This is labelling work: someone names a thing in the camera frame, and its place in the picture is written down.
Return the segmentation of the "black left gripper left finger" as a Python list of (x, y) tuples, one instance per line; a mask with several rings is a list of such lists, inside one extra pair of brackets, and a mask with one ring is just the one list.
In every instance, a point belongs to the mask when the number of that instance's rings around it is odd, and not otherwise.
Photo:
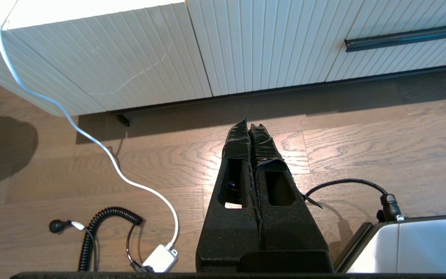
[(197, 272), (264, 272), (262, 191), (247, 119), (233, 125), (196, 249)]

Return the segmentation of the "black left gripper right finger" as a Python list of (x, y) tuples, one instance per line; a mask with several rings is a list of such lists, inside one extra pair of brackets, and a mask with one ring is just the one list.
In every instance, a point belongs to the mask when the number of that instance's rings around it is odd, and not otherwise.
[(252, 170), (259, 202), (260, 248), (250, 272), (333, 272), (329, 247), (263, 125), (251, 125)]

